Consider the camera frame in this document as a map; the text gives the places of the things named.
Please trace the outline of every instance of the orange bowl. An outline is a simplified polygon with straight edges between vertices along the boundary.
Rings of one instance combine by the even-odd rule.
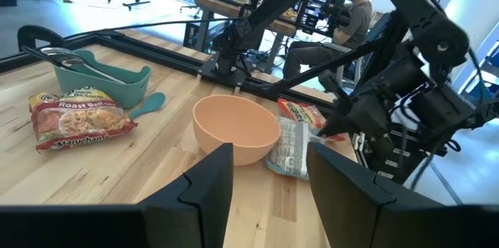
[[[263,158],[281,133],[271,112],[248,99],[214,95],[199,100],[193,109],[194,135],[207,154],[222,143],[234,145],[234,165],[249,165]]]

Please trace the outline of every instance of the maruchan noodle package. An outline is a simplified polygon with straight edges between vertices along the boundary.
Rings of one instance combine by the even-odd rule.
[[[137,124],[108,95],[84,87],[62,96],[40,93],[29,99],[38,150],[60,150],[101,142]]]
[[[295,103],[282,98],[278,99],[278,106],[281,117],[308,123],[312,134],[317,134],[326,124],[326,118],[322,116],[315,106]],[[345,140],[342,136],[330,136],[327,139],[335,141]]]

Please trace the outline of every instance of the wooden table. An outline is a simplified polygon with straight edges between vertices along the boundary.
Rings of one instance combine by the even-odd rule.
[[[130,36],[205,61],[208,55],[137,32]],[[204,154],[193,135],[192,109],[202,97],[232,90],[100,45],[87,49],[101,62],[139,70],[153,68],[148,94],[160,91],[168,104],[137,119],[124,136],[64,151],[34,148],[27,100],[59,94],[46,62],[0,75],[0,204],[134,204],[170,183]],[[273,76],[260,73],[265,80]],[[306,87],[323,99],[330,96]],[[273,101],[241,93],[276,112]],[[349,140],[332,147],[356,159]],[[274,174],[263,161],[234,171],[234,191],[225,247],[326,247],[309,183]]]
[[[194,0],[194,2],[203,10],[202,19],[209,19],[212,15],[211,13],[217,13],[230,18],[236,18],[239,14],[239,6],[232,5],[227,2],[222,2],[220,0]],[[204,23],[200,27],[200,31],[198,33],[198,42],[196,43],[196,50],[198,51],[202,51],[207,28],[208,23]],[[275,20],[274,22],[272,22],[269,25],[269,30],[274,31],[276,33],[276,37],[269,52],[267,65],[265,66],[264,71],[266,73],[271,73],[275,56],[277,56],[279,52],[279,48],[281,47],[284,36],[291,37],[296,33],[295,26],[290,23],[282,22],[280,20]]]

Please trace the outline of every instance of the teal plastic container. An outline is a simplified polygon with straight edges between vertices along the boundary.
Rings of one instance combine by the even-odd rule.
[[[138,73],[126,69],[120,69],[114,66],[108,66],[97,62],[94,53],[88,50],[75,51],[80,57],[87,60],[94,68],[107,73],[127,84],[121,84],[107,80],[104,76],[93,72],[84,65],[71,65],[72,69],[78,72],[72,72],[67,69],[61,69],[54,66],[57,81],[63,93],[81,87],[95,87],[111,97],[116,103],[124,109],[133,108],[142,100],[147,90],[147,84],[152,69],[144,66]]]

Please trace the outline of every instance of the person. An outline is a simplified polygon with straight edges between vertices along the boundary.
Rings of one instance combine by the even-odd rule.
[[[352,2],[348,7],[350,14],[350,23],[346,27],[334,29],[333,42],[347,48],[356,48],[366,39],[367,31],[372,16],[372,6],[369,0],[349,0]],[[294,41],[289,46],[286,56],[283,78],[293,77],[300,73],[301,65],[318,65],[327,62],[343,52],[332,48],[324,47],[320,42]],[[328,90],[326,85],[327,78],[334,77],[333,72],[322,72],[319,75],[319,82]]]

